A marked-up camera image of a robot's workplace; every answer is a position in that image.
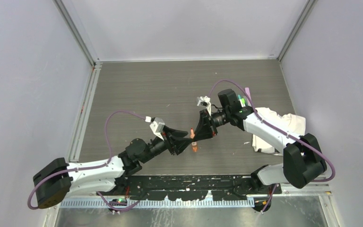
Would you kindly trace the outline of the orange highlighter pen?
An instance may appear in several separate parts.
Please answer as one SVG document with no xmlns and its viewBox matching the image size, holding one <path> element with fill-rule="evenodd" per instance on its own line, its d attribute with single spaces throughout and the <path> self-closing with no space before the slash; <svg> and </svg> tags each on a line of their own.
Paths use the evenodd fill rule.
<svg viewBox="0 0 363 227">
<path fill-rule="evenodd" d="M 194 137 L 195 137 L 194 129 L 191 128 L 190 129 L 190 138 L 192 140 L 194 140 Z M 193 152 L 197 152 L 198 151 L 198 145 L 197 145 L 197 142 L 196 141 L 192 141 L 191 148 L 192 148 Z"/>
</svg>

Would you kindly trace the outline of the pink highlighter pen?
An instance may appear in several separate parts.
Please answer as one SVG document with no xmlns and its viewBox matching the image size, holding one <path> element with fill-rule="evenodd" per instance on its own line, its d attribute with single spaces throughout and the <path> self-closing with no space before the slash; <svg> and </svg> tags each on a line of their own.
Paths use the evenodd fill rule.
<svg viewBox="0 0 363 227">
<path fill-rule="evenodd" d="M 250 89 L 248 87 L 246 87 L 244 90 L 245 90 L 245 94 L 246 94 L 247 98 L 251 99 Z"/>
</svg>

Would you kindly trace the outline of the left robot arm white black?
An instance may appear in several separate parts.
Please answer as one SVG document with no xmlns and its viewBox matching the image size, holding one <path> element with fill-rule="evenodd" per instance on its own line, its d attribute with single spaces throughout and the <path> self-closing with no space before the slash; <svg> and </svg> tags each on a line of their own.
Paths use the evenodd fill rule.
<svg viewBox="0 0 363 227">
<path fill-rule="evenodd" d="M 63 157 L 56 158 L 33 176 L 35 187 L 27 205 L 32 210 L 46 209 L 80 193 L 111 191 L 121 195 L 126 191 L 121 178 L 137 173 L 143 163 L 164 151 L 178 155 L 193 142 L 188 132 L 165 126 L 150 142 L 133 139 L 123 152 L 108 160 L 68 163 Z"/>
</svg>

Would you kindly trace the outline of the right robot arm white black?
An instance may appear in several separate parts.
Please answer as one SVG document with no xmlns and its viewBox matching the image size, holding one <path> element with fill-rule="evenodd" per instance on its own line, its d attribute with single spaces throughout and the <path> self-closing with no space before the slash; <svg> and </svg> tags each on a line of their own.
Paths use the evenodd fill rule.
<svg viewBox="0 0 363 227">
<path fill-rule="evenodd" d="M 289 183 L 301 189 L 327 170 L 327 164 L 320 154 L 320 146 L 310 133 L 290 133 L 275 122 L 266 120 L 251 106 L 244 104 L 232 89 L 218 93 L 221 109 L 211 112 L 211 101 L 199 96 L 197 105 L 204 106 L 195 129 L 193 141 L 206 140 L 217 135 L 217 128 L 227 123 L 240 130 L 258 136 L 280 152 L 283 162 L 278 165 L 264 165 L 251 173 L 251 187 L 256 193 L 264 193 L 270 185 Z"/>
</svg>

